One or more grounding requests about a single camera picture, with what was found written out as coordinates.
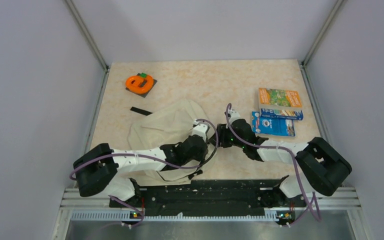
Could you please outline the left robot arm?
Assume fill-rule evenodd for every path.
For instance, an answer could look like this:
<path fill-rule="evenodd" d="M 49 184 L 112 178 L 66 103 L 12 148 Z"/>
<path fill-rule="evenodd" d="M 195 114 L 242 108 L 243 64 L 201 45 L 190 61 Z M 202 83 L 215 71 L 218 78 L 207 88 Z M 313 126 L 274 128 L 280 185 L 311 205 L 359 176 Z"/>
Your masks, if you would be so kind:
<path fill-rule="evenodd" d="M 101 143 L 73 163 L 69 178 L 77 182 L 81 197 L 103 193 L 134 207 L 141 198 L 139 185 L 123 174 L 190 170 L 193 167 L 188 163 L 203 162 L 207 152 L 208 138 L 197 134 L 182 142 L 145 150 L 116 150 Z"/>

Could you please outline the cream canvas backpack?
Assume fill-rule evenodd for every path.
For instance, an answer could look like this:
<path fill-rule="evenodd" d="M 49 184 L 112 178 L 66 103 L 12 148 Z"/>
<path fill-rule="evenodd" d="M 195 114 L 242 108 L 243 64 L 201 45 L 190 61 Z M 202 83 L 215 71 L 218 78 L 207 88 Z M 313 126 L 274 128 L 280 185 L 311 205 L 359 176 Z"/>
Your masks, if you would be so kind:
<path fill-rule="evenodd" d="M 208 120 L 202 107 L 191 99 L 179 100 L 133 123 L 127 137 L 132 150 L 146 150 L 164 144 L 184 141 L 193 128 L 196 119 Z M 188 185 L 189 177 L 200 174 L 193 169 L 174 169 L 163 172 L 144 170 L 133 172 L 130 178 L 141 187 Z"/>

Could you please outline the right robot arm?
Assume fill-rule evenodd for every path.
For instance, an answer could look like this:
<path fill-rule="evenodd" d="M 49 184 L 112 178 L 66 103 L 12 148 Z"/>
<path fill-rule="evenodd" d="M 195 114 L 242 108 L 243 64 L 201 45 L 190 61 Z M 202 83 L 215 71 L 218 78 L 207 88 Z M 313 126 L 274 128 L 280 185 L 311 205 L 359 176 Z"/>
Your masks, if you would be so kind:
<path fill-rule="evenodd" d="M 218 124 L 217 147 L 238 147 L 245 156 L 258 162 L 280 162 L 294 166 L 295 174 L 284 177 L 275 186 L 273 200 L 287 206 L 302 193 L 316 192 L 330 197 L 352 172 L 351 164 L 324 138 L 314 137 L 309 142 L 280 142 L 257 136 L 243 118 L 229 124 Z"/>

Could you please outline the orange green book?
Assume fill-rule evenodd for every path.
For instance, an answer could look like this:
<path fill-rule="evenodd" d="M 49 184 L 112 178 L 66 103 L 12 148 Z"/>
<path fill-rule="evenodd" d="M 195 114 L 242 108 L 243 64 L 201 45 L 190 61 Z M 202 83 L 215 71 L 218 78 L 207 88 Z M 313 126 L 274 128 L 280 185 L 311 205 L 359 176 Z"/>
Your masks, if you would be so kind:
<path fill-rule="evenodd" d="M 269 109 L 300 109 L 303 107 L 298 91 L 262 88 L 258 89 L 260 108 Z"/>

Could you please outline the blue illustrated cover book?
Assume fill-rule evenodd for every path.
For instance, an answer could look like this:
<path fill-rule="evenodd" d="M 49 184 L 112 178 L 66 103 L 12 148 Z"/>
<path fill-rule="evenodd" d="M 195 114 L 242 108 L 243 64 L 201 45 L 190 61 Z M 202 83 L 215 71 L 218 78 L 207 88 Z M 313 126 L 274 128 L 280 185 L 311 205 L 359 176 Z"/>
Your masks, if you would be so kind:
<path fill-rule="evenodd" d="M 262 117 L 273 118 L 273 119 L 285 119 L 285 120 L 297 120 L 297 121 L 302 121 L 304 119 L 304 114 L 301 110 L 294 111 L 294 110 L 261 108 L 260 115 Z"/>

